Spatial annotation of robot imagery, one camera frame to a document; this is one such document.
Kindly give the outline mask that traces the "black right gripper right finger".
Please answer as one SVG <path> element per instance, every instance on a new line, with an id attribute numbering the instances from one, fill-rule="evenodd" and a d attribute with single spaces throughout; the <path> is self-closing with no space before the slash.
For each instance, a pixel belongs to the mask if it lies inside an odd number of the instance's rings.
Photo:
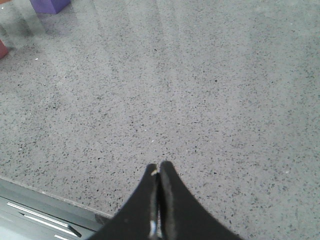
<path id="1" fill-rule="evenodd" d="M 160 165 L 159 204 L 161 232 L 166 240 L 240 240 L 190 193 L 174 165 Z"/>

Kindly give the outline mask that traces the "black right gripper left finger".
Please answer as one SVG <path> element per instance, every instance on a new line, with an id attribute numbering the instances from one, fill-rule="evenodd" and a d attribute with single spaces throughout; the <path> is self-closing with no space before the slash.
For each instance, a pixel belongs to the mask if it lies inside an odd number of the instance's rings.
<path id="1" fill-rule="evenodd" d="M 149 164 L 127 202 L 90 239 L 158 240 L 158 193 L 157 165 Z"/>

